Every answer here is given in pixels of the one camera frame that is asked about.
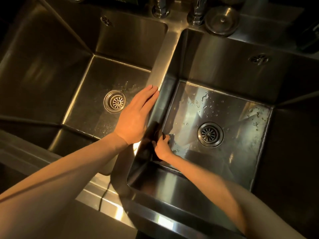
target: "chrome faucet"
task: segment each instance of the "chrome faucet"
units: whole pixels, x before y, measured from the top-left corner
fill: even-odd
[[[193,0],[192,8],[187,15],[187,21],[189,24],[199,26],[204,19],[204,12],[207,0]]]
[[[166,0],[154,0],[155,5],[153,6],[152,13],[157,18],[165,18],[169,15],[169,9],[167,7]]]

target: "person's left arm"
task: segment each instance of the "person's left arm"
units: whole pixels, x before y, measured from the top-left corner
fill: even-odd
[[[27,238],[75,199],[98,170],[139,142],[159,92],[149,85],[122,111],[113,133],[40,169],[0,195],[0,238]]]

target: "drain hole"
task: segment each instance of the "drain hole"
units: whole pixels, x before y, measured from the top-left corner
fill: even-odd
[[[125,95],[118,91],[110,91],[104,98],[104,107],[112,113],[120,112],[126,105]]]
[[[267,56],[265,53],[261,53],[259,55],[250,57],[249,61],[257,65],[263,65],[270,61],[270,56]]]
[[[210,148],[217,147],[224,139],[223,130],[213,122],[202,124],[197,131],[197,136],[202,145]]]

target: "bare skin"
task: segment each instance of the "bare skin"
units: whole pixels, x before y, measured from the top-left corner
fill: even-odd
[[[283,221],[267,205],[238,184],[224,180],[181,157],[168,146],[169,136],[153,141],[157,156],[177,168],[197,188],[222,209],[248,239],[301,239],[300,233]]]
[[[129,144],[139,142],[158,95],[157,87],[146,87],[122,111],[113,133],[46,166],[2,193],[0,238],[28,238],[75,199],[103,165]]]

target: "hand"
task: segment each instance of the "hand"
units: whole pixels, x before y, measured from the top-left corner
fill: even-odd
[[[157,144],[155,141],[152,141],[156,155],[159,159],[164,160],[165,162],[168,162],[170,155],[173,154],[171,148],[168,145],[169,139],[170,136],[165,135],[165,139],[163,139],[163,136],[160,136]]]
[[[142,139],[146,130],[147,115],[160,94],[157,89],[157,86],[147,86],[138,92],[131,103],[123,109],[114,133],[124,139],[127,144],[137,143]]]

